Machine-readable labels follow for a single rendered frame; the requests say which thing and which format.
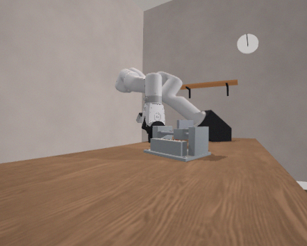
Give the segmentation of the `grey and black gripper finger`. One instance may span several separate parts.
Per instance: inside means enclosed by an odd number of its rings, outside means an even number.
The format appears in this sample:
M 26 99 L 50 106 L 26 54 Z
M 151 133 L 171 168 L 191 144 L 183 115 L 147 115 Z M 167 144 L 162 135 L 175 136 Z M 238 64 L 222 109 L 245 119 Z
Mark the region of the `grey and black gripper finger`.
M 148 126 L 145 122 L 145 118 L 144 118 L 144 122 L 142 124 L 142 129 L 144 129 L 147 133 L 148 133 L 148 142 L 151 143 L 151 138 L 149 136 L 149 129 L 150 129 L 150 126 Z

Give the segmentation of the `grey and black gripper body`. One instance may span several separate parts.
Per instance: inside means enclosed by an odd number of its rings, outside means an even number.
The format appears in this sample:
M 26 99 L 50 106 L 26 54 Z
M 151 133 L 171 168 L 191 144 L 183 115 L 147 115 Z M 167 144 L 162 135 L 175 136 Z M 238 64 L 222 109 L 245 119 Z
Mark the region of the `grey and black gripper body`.
M 142 112 L 142 123 L 144 122 L 144 118 L 148 126 L 151 126 L 156 121 L 160 121 L 165 124 L 165 112 L 162 103 L 145 103 Z

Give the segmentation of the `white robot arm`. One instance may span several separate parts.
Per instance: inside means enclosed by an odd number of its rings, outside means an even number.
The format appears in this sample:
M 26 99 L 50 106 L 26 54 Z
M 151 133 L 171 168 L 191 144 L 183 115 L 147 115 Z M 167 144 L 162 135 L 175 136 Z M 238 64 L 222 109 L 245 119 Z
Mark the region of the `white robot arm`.
M 158 73 L 158 74 L 157 74 Z M 187 120 L 194 120 L 194 126 L 199 126 L 206 112 L 198 110 L 184 97 L 177 97 L 176 93 L 182 86 L 182 81 L 165 72 L 145 75 L 136 68 L 123 69 L 117 78 L 115 87 L 120 92 L 145 93 L 144 101 L 166 103 Z M 127 91 L 128 90 L 128 91 Z

